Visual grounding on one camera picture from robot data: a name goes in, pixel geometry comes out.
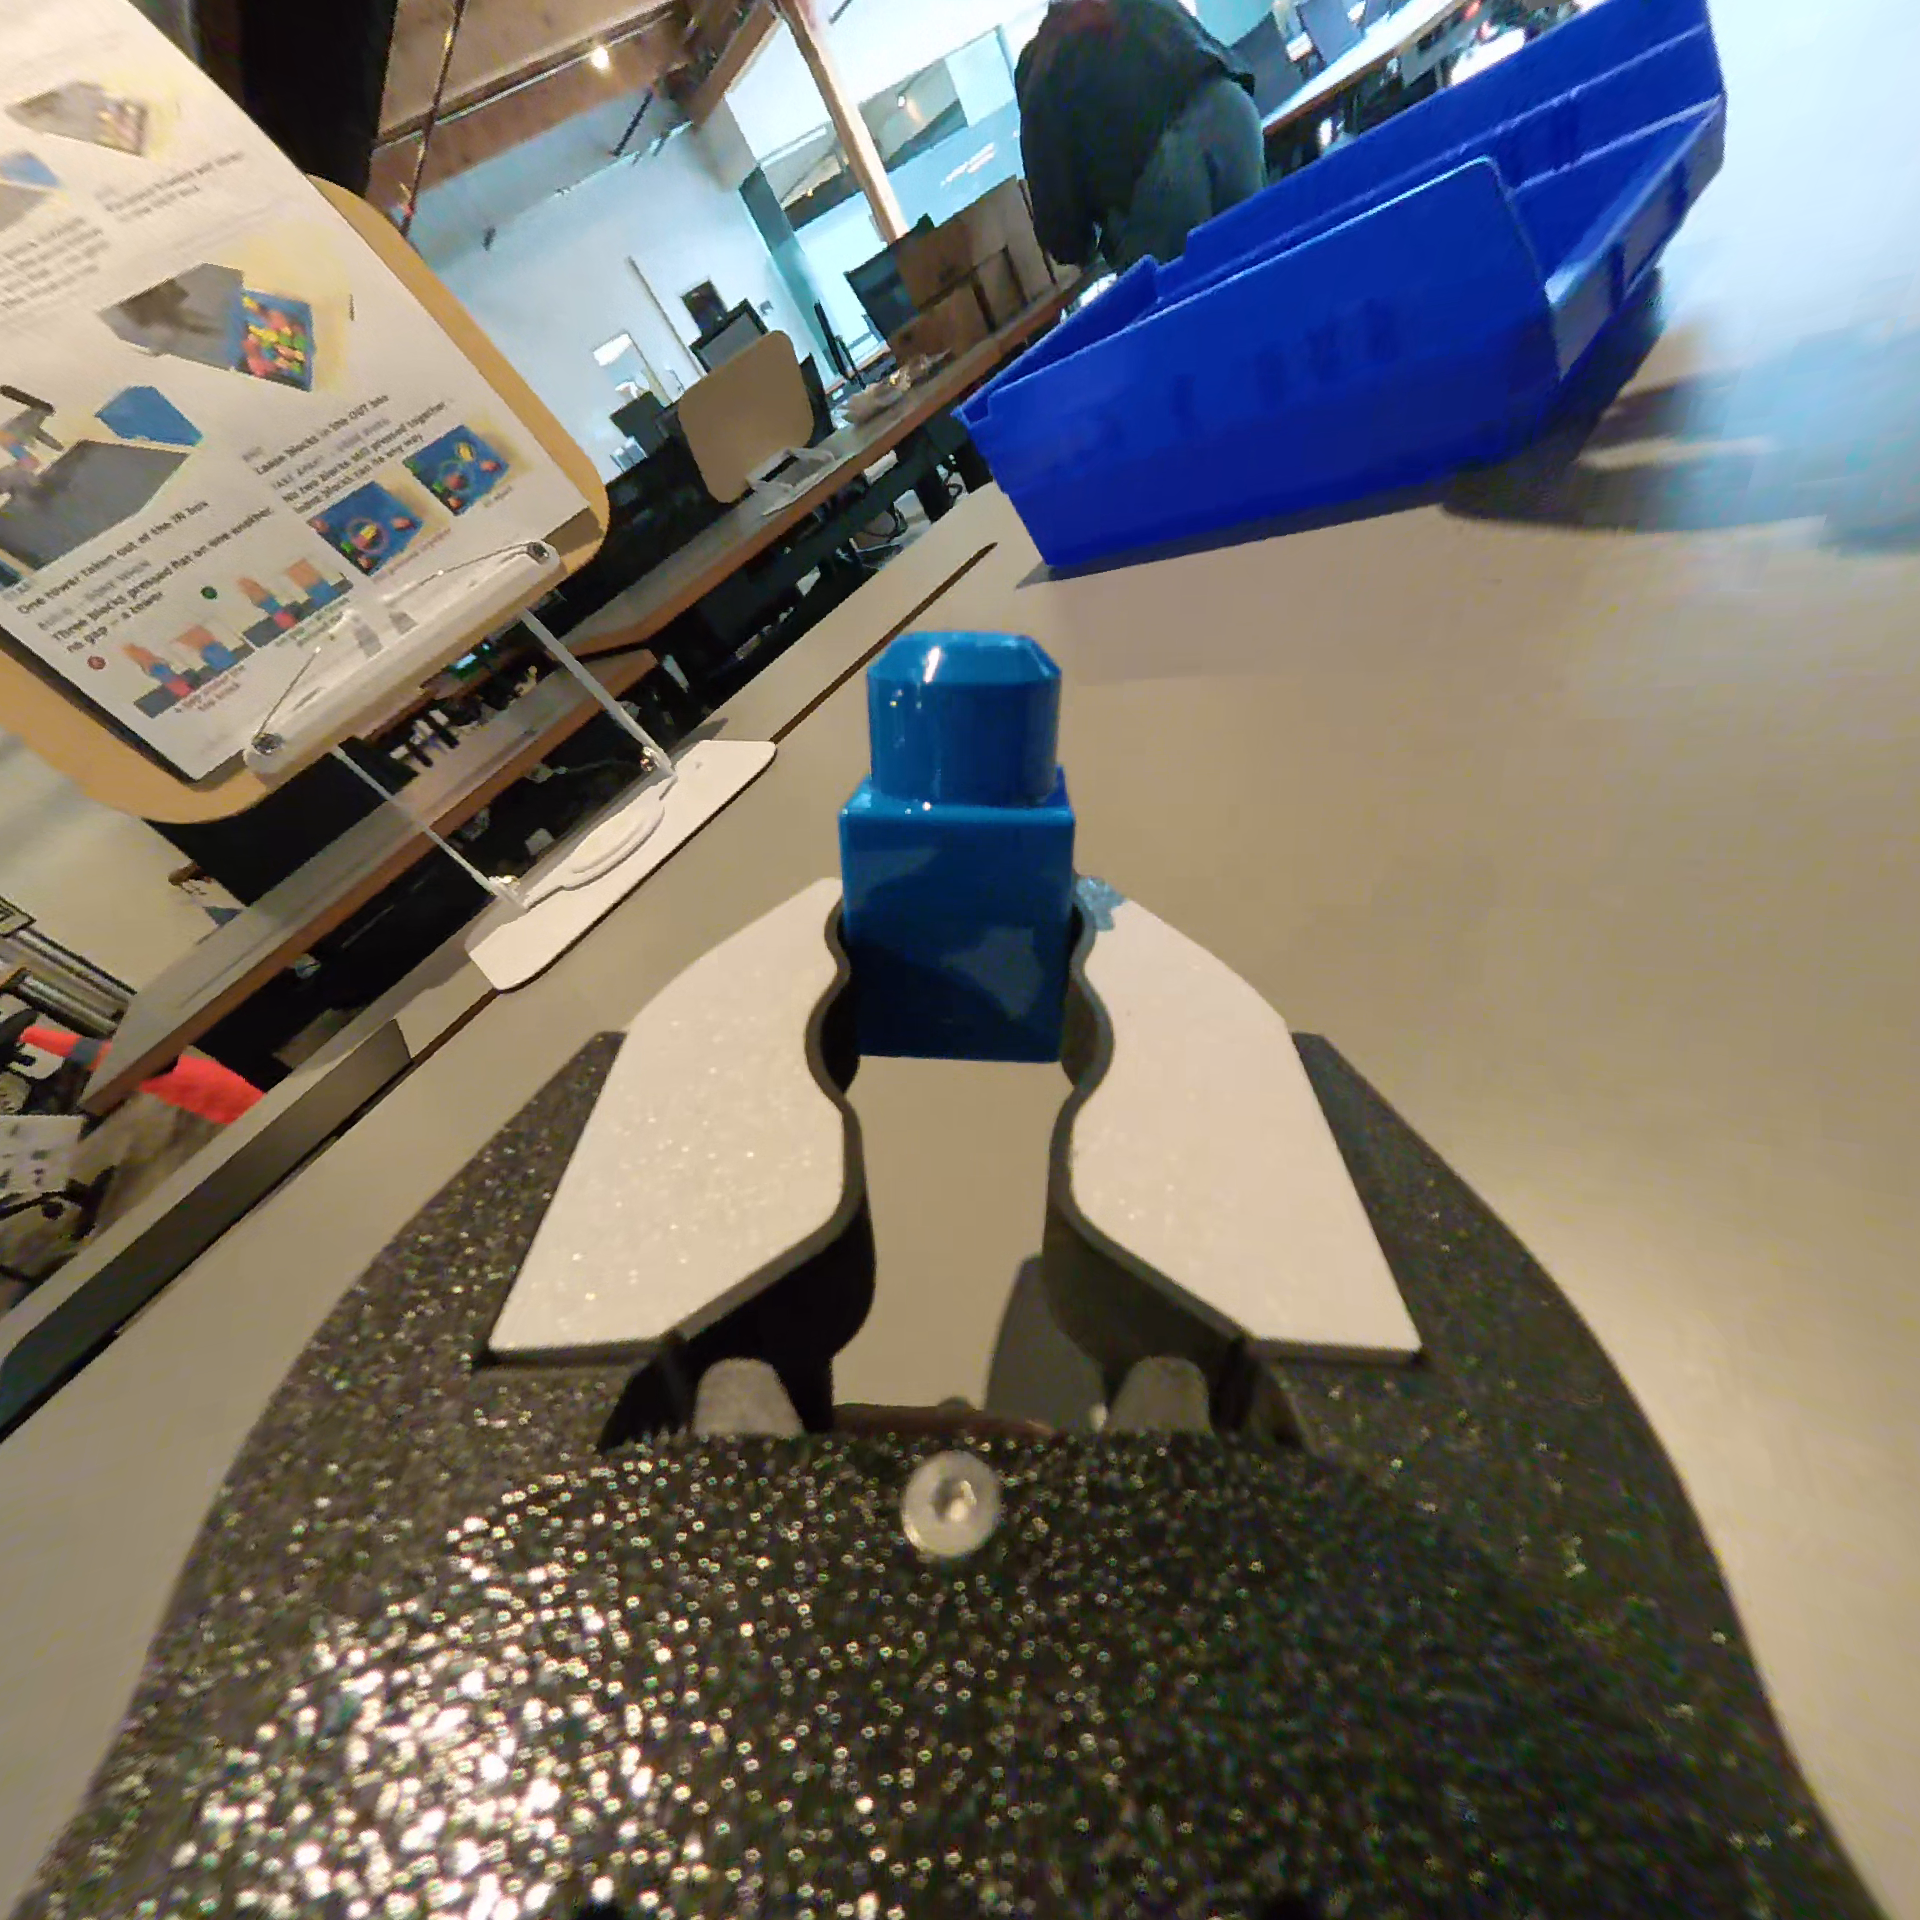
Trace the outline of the white clipboard stand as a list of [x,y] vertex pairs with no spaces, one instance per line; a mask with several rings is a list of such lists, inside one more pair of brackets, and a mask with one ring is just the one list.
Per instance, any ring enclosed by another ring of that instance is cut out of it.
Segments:
[[462,656],[472,643],[518,622],[545,661],[635,740],[642,764],[641,799],[623,804],[611,826],[588,833],[583,851],[564,851],[559,870],[535,882],[485,874],[444,828],[422,826],[419,833],[517,914],[529,914],[545,897],[588,887],[617,872],[658,828],[669,805],[666,797],[678,784],[678,766],[642,721],[539,622],[535,600],[559,575],[562,553],[553,543],[531,539],[441,564],[401,589],[345,598],[300,643],[300,666],[251,727],[245,766],[275,788],[296,772],[300,759],[326,748],[360,777],[361,772],[345,759],[344,740],[360,731],[386,696],[422,687],[444,651]]

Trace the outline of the blue mega block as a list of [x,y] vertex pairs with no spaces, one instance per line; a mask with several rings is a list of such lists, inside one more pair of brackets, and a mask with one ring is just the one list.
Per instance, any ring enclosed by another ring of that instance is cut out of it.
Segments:
[[1056,1063],[1077,924],[1058,664],[1023,635],[901,635],[865,702],[839,814],[859,1055]]

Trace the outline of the orange traffic cone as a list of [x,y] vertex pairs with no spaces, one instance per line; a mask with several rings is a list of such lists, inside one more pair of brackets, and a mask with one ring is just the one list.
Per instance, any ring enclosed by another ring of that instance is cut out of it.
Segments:
[[[40,1020],[27,1023],[24,1045],[80,1067],[100,1067],[110,1050],[110,1045],[100,1038],[85,1038],[80,1032],[67,1032]],[[237,1072],[221,1067],[196,1050],[180,1055],[167,1072],[145,1078],[137,1091],[214,1128],[242,1121],[264,1096]]]

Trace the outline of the stack of cardboard boxes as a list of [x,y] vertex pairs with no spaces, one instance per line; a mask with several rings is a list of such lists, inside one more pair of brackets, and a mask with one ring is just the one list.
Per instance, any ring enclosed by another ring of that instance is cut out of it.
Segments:
[[1013,325],[1029,307],[1072,285],[1040,247],[1029,183],[997,183],[945,219],[889,245],[904,316],[880,335],[897,359],[960,356]]

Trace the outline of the white desk mat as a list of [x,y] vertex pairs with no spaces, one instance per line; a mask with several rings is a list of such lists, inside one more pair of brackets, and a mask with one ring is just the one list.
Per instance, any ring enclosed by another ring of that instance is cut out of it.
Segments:
[[466,932],[466,959],[495,997],[529,986],[777,760],[773,740],[702,738],[672,772],[633,784],[592,826],[549,849]]

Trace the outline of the wooden clipboard with instruction sheet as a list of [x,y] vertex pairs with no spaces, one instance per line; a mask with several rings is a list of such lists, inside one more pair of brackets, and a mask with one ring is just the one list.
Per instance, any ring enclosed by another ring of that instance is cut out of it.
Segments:
[[137,4],[2,4],[2,731],[205,824],[320,617],[512,543],[578,573],[592,457],[354,193]]

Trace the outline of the long brown workbench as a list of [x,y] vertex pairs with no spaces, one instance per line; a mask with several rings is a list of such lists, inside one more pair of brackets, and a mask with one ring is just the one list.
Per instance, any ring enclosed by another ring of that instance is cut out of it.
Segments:
[[756,508],[731,505],[678,553],[641,575],[564,635],[576,656],[614,656],[646,645],[677,617],[727,589],[763,555],[804,578],[818,555],[836,553],[880,508],[912,496],[926,521],[945,519],[960,493],[988,484],[985,459],[957,407],[1002,373],[1024,346],[1050,329],[1080,298],[1083,277],[1050,288],[982,344],[921,374],[889,398],[868,422],[839,428],[818,471],[800,493]]
[[272,979],[317,955],[422,861],[438,861],[460,887],[483,896],[483,880],[499,874],[499,864],[472,854],[456,864],[444,845],[456,845],[472,815],[525,788],[597,715],[601,705],[576,678],[553,672],[401,791],[367,782],[357,760],[330,760],[326,795],[335,799],[354,784],[367,809],[326,819],[326,840],[309,858],[288,864],[275,887],[130,998],[85,1085],[80,1109],[103,1117],[183,1050],[205,1049],[213,1030],[232,1023]]

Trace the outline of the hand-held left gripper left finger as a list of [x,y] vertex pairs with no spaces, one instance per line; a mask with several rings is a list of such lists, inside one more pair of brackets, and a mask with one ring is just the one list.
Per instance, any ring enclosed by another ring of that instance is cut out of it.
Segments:
[[509,1365],[651,1360],[848,1238],[843,886],[816,880],[653,994],[485,1336]]

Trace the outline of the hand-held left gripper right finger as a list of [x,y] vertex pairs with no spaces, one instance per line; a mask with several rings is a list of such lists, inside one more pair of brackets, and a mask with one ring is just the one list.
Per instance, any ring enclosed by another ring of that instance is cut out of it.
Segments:
[[1098,1365],[1420,1356],[1283,1014],[1109,886],[1077,886],[1045,1288]]

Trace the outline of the beige office chair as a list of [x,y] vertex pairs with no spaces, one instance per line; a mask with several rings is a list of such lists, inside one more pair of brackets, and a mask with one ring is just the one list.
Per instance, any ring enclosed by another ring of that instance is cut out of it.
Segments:
[[816,439],[816,407],[791,335],[763,334],[705,373],[678,398],[678,435],[719,505],[734,505],[756,472],[805,452]]

